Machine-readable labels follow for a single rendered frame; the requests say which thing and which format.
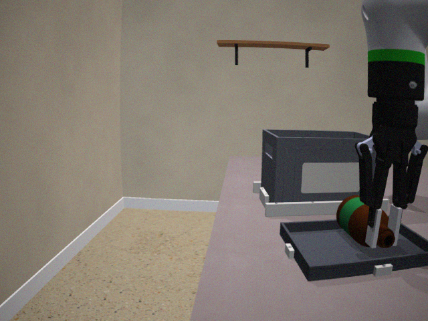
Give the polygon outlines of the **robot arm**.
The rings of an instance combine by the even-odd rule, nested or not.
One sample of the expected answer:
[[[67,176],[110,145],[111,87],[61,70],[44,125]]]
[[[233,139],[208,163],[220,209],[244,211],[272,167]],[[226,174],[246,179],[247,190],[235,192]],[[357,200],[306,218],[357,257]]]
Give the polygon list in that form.
[[[361,14],[368,97],[416,104],[417,140],[428,140],[428,0],[362,0]]]

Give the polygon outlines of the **brown bottle with green label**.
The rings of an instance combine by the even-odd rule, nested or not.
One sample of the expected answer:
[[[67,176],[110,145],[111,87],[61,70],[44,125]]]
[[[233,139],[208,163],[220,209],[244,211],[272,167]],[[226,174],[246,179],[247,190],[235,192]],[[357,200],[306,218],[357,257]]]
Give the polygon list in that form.
[[[352,195],[345,198],[337,209],[336,220],[339,226],[357,243],[369,247],[369,245],[365,243],[369,206],[361,202],[359,197],[359,195]],[[377,245],[381,248],[389,248],[395,242],[394,233],[388,228],[388,222],[389,218],[382,210],[377,239]]]

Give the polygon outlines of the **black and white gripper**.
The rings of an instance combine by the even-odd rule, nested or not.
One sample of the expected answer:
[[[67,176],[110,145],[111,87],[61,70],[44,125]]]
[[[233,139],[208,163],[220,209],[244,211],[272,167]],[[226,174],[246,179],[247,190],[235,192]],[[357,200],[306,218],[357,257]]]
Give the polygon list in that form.
[[[393,246],[397,245],[403,209],[415,200],[423,159],[428,151],[428,146],[417,141],[415,134],[418,109],[416,104],[374,102],[370,136],[355,144],[359,159],[360,201],[369,206],[365,243],[371,248],[377,246],[381,206],[392,164],[393,204],[388,228],[395,236]],[[372,147],[377,153],[373,181]]]

